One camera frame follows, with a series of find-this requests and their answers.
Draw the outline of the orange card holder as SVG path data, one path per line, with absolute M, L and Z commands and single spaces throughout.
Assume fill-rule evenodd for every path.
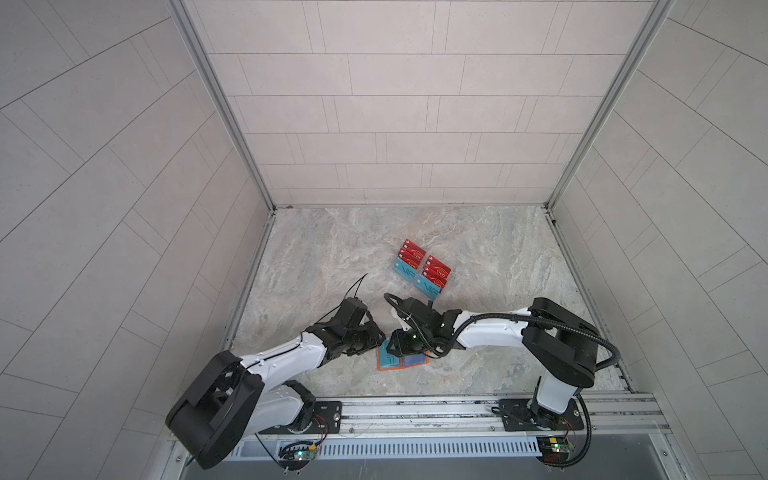
M 386 350 L 388 344 L 389 342 L 385 341 L 376 350 L 378 371 L 386 372 L 403 370 L 421 365 L 427 365 L 429 363 L 429 358 L 424 354 L 396 357 Z

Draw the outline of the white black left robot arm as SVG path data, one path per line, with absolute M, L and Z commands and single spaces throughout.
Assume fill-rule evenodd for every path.
M 243 357 L 229 350 L 214 355 L 165 425 L 202 469 L 210 469 L 246 437 L 273 427 L 309 427 L 316 398 L 294 378 L 342 355 L 375 350 L 384 340 L 368 307 L 347 297 L 294 340 Z

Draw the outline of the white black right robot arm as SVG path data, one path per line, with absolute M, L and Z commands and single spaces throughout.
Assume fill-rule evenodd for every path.
M 546 369 L 529 409 L 536 415 L 563 414 L 570 401 L 594 385 L 595 373 L 606 366 L 597 361 L 602 347 L 617 354 L 593 326 L 559 304 L 543 297 L 513 312 L 437 312 L 416 298 L 386 293 L 385 301 L 401 328 L 394 331 L 387 353 L 395 357 L 424 354 L 447 356 L 455 349 L 513 347 L 528 350 Z

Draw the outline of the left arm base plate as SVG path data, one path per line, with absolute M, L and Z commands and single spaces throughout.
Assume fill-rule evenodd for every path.
M 267 435 L 320 435 L 337 434 L 343 403 L 340 401 L 317 401 L 305 405 L 298 416 L 288 425 L 276 425 L 260 431 Z

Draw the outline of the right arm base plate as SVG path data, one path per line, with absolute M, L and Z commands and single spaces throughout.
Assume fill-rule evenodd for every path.
M 585 416 L 575 398 L 568 402 L 564 413 L 558 414 L 543 407 L 532 409 L 532 399 L 501 399 L 492 411 L 501 417 L 506 432 L 538 432 L 584 430 Z

